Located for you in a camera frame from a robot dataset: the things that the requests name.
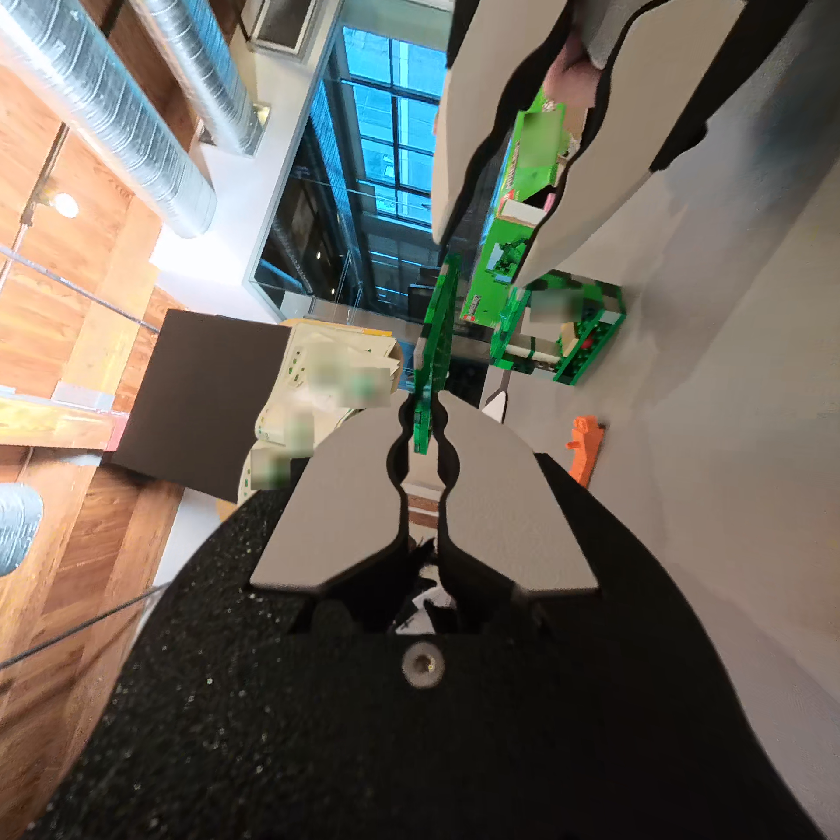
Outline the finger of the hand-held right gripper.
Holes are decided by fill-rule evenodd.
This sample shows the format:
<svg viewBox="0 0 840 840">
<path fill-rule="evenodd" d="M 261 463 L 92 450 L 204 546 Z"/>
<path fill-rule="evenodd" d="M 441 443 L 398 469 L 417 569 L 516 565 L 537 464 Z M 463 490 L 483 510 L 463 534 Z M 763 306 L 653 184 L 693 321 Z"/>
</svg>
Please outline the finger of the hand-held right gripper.
<svg viewBox="0 0 840 840">
<path fill-rule="evenodd" d="M 574 2 L 457 1 L 437 109 L 434 242 L 446 247 L 479 176 L 570 35 Z"/>
<path fill-rule="evenodd" d="M 737 1 L 651 3 L 627 23 L 605 68 L 577 155 L 535 230 L 513 284 L 558 268 L 646 183 L 651 167 L 745 8 Z"/>
</svg>

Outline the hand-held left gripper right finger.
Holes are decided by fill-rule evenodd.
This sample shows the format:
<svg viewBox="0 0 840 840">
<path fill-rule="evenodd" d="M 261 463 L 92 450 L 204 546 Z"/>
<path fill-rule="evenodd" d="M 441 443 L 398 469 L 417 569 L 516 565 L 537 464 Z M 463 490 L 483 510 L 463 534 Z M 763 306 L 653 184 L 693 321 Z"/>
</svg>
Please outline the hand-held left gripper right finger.
<svg viewBox="0 0 840 840">
<path fill-rule="evenodd" d="M 526 596 L 599 589 L 531 448 L 506 425 L 450 392 L 444 441 L 458 458 L 445 503 L 448 536 Z"/>
</svg>

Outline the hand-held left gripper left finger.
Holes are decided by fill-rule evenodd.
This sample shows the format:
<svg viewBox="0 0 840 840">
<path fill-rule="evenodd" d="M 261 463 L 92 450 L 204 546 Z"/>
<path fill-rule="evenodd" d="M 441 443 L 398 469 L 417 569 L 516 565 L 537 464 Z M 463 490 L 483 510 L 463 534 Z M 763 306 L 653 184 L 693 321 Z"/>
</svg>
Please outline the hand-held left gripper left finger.
<svg viewBox="0 0 840 840">
<path fill-rule="evenodd" d="M 402 394 L 352 416 L 315 448 L 249 582 L 323 595 L 403 541 L 403 498 L 388 456 L 403 433 Z"/>
</svg>

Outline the green lego wall panel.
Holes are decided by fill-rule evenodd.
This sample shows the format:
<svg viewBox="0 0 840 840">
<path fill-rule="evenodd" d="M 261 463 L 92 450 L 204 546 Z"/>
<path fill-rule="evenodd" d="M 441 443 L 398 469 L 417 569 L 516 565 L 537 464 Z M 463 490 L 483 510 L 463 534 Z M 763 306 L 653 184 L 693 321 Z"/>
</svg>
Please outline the green lego wall panel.
<svg viewBox="0 0 840 840">
<path fill-rule="evenodd" d="M 427 453 L 432 436 L 432 397 L 444 389 L 451 360 L 461 258 L 447 254 L 427 306 L 414 364 L 414 452 Z"/>
</svg>

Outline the green lego set box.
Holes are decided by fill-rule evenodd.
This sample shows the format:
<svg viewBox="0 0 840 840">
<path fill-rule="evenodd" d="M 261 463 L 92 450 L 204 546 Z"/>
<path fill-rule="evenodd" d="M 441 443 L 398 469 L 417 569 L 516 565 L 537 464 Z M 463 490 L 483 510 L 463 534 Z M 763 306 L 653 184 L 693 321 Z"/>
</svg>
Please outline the green lego set box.
<svg viewBox="0 0 840 840">
<path fill-rule="evenodd" d="M 480 239 L 479 253 L 460 318 L 496 327 L 509 288 L 535 228 L 548 212 L 550 194 L 569 157 L 571 136 L 565 106 L 539 89 L 519 111 Z"/>
</svg>

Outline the green lego block structure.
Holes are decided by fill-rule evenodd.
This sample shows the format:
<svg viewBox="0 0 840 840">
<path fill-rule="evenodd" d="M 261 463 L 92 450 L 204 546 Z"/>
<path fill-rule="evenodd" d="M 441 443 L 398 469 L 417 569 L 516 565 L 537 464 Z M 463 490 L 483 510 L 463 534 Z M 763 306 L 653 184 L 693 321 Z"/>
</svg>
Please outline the green lego block structure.
<svg viewBox="0 0 840 840">
<path fill-rule="evenodd" d="M 619 286 L 553 270 L 509 292 L 490 360 L 505 371 L 576 385 L 626 315 Z"/>
</svg>

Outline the person's right hand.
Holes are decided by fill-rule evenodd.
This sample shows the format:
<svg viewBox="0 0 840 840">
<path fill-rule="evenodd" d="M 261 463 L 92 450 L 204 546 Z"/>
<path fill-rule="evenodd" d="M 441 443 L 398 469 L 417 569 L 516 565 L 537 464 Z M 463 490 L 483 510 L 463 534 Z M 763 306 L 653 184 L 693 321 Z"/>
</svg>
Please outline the person's right hand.
<svg viewBox="0 0 840 840">
<path fill-rule="evenodd" d="M 542 83 L 546 99 L 573 109 L 592 109 L 602 70 L 592 64 L 581 37 L 572 30 Z"/>
</svg>

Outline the orange brick separator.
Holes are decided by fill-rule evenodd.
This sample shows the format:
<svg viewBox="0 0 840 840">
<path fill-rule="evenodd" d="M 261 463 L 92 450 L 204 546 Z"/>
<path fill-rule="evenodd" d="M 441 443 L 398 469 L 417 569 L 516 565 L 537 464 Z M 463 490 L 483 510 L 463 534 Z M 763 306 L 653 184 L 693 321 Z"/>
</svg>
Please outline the orange brick separator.
<svg viewBox="0 0 840 840">
<path fill-rule="evenodd" d="M 574 419 L 571 434 L 572 440 L 566 444 L 566 448 L 574 455 L 569 474 L 587 489 L 602 449 L 606 429 L 596 416 L 582 415 Z"/>
</svg>

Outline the large paned window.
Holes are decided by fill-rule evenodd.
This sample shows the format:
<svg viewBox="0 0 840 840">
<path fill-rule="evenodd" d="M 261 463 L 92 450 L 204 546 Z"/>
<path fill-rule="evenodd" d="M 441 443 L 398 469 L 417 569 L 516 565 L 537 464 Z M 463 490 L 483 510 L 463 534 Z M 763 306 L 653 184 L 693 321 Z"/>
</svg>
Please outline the large paned window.
<svg viewBox="0 0 840 840">
<path fill-rule="evenodd" d="M 434 120 L 443 52 L 342 24 L 252 283 L 288 317 L 313 299 L 422 320 L 438 278 Z"/>
</svg>

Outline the stack of white papers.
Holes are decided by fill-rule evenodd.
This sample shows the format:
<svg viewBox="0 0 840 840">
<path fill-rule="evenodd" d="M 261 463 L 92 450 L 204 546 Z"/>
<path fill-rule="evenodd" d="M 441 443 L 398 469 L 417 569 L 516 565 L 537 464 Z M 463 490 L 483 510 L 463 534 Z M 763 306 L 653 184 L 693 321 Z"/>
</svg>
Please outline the stack of white papers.
<svg viewBox="0 0 840 840">
<path fill-rule="evenodd" d="M 283 322 L 290 336 L 279 373 L 255 425 L 241 469 L 237 504 L 288 483 L 291 461 L 315 448 L 367 408 L 389 406 L 403 373 L 389 332 L 317 320 Z"/>
</svg>

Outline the black board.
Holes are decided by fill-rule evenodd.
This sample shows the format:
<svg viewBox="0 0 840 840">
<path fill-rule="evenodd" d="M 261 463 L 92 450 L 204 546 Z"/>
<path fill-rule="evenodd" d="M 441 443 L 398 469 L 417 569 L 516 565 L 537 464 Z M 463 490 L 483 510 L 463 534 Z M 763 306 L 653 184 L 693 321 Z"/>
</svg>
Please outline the black board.
<svg viewBox="0 0 840 840">
<path fill-rule="evenodd" d="M 171 309 L 112 464 L 236 502 L 291 328 Z"/>
</svg>

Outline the grey metal rod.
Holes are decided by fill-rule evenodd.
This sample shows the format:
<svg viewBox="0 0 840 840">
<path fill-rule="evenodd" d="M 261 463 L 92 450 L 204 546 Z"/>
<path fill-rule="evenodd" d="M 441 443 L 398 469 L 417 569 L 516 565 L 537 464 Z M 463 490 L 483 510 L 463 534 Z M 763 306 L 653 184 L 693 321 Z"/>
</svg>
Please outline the grey metal rod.
<svg viewBox="0 0 840 840">
<path fill-rule="evenodd" d="M 94 295 L 94 294 L 90 293 L 89 291 L 83 289 L 79 285 L 77 285 L 77 284 L 73 283 L 72 281 L 64 278 L 63 276 L 58 275 L 57 273 L 51 271 L 50 269 L 45 268 L 44 266 L 42 266 L 42 265 L 40 265 L 40 264 L 30 260 L 30 259 L 22 257 L 20 254 L 13 251 L 11 248 L 8 248 L 4 245 L 1 245 L 1 255 L 4 256 L 7 260 L 9 260 L 9 261 L 11 261 L 11 262 L 13 262 L 13 263 L 15 263 L 19 266 L 23 266 L 23 267 L 25 267 L 29 270 L 32 270 L 35 273 L 41 275 L 42 277 L 45 277 L 46 279 L 51 280 L 54 283 L 59 284 L 59 285 L 65 287 L 65 288 L 69 289 L 70 291 L 75 292 L 76 294 L 84 297 L 85 299 L 87 299 L 89 301 L 92 301 L 93 303 L 98 304 L 100 307 L 105 308 L 105 309 L 107 309 L 111 312 L 114 312 L 114 313 L 120 315 L 120 317 L 122 317 L 124 319 L 127 319 L 130 322 L 136 324 L 139 328 L 146 329 L 147 331 L 149 331 L 149 332 L 151 332 L 155 335 L 159 334 L 160 331 L 161 331 L 160 328 L 155 327 L 154 325 L 148 323 L 147 321 L 142 320 L 142 318 L 136 317 L 136 316 L 132 315 L 130 312 L 128 312 L 128 311 L 126 311 L 126 310 L 108 302 L 108 301 L 100 299 L 96 295 Z"/>
</svg>

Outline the slim silver air duct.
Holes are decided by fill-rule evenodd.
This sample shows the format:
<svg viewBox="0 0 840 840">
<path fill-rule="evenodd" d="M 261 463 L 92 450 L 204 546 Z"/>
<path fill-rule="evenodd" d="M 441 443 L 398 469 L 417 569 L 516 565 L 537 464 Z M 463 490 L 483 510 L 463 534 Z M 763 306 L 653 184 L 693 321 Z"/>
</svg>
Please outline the slim silver air duct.
<svg viewBox="0 0 840 840">
<path fill-rule="evenodd" d="M 253 157 L 264 133 L 206 1 L 132 1 L 164 61 L 220 150 Z"/>
</svg>

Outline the short silver air duct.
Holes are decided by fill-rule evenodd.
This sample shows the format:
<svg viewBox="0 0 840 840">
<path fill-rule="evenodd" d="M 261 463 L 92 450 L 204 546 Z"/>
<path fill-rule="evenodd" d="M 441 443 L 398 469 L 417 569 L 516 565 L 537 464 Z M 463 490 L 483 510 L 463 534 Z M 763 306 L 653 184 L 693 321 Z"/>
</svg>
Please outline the short silver air duct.
<svg viewBox="0 0 840 840">
<path fill-rule="evenodd" d="M 25 561 L 44 515 L 39 493 L 23 483 L 1 484 L 1 576 Z"/>
</svg>

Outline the large silver air duct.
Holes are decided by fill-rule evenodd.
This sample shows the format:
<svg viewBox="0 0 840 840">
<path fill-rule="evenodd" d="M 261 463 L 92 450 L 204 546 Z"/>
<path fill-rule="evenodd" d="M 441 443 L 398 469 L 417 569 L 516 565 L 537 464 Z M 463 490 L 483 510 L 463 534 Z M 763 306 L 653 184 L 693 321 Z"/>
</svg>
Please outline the large silver air duct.
<svg viewBox="0 0 840 840">
<path fill-rule="evenodd" d="M 174 234 L 209 229 L 210 182 L 77 1 L 2 1 L 2 65 Z"/>
</svg>

